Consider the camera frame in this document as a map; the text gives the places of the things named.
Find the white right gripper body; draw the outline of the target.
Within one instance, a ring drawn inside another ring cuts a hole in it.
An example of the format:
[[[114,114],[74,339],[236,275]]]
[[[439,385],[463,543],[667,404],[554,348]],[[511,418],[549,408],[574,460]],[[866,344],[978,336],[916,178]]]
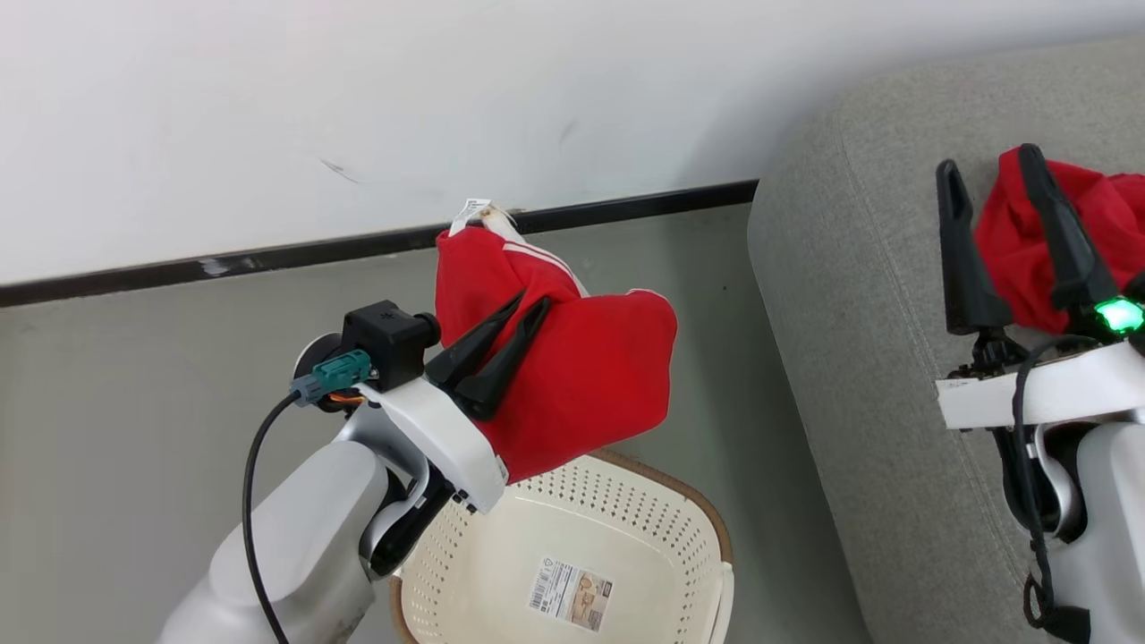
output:
[[[1018,376],[1025,372],[1022,419],[1077,421],[1142,407],[1142,338],[1088,346],[1067,341],[1063,356],[1042,361],[1004,329],[972,333],[971,361],[937,380],[946,429],[1010,427]]]

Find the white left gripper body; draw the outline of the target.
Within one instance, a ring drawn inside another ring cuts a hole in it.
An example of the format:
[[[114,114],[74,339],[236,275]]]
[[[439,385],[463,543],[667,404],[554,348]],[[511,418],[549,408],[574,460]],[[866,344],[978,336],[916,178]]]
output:
[[[385,392],[368,384],[357,391],[368,400],[357,409],[360,443],[410,476],[433,465],[467,506],[490,513],[507,469],[453,399],[423,377]]]

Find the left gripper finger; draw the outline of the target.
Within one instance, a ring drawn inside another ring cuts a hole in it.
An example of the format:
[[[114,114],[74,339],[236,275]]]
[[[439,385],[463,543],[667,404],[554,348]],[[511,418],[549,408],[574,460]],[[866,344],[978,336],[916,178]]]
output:
[[[548,298],[534,303],[519,319],[504,346],[455,387],[471,419],[492,421],[548,314]]]
[[[456,388],[463,379],[476,374],[489,355],[490,350],[518,311],[524,291],[493,311],[489,317],[482,319],[461,335],[458,341],[447,346],[437,356],[429,360],[425,367],[425,377],[439,388]]]

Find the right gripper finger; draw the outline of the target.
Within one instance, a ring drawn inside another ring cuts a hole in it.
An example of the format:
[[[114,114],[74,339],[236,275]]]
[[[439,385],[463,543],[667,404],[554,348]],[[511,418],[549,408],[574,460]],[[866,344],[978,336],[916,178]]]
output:
[[[1093,239],[1088,236],[1063,187],[1056,182],[1041,148],[1026,143],[1018,149],[1022,184],[1030,206],[1039,213],[1047,252],[1055,268],[1050,299],[1056,309],[1082,313],[1120,296],[1119,286]]]
[[[950,335],[1005,329],[1013,311],[998,296],[973,235],[974,209],[955,160],[935,168],[946,325]]]

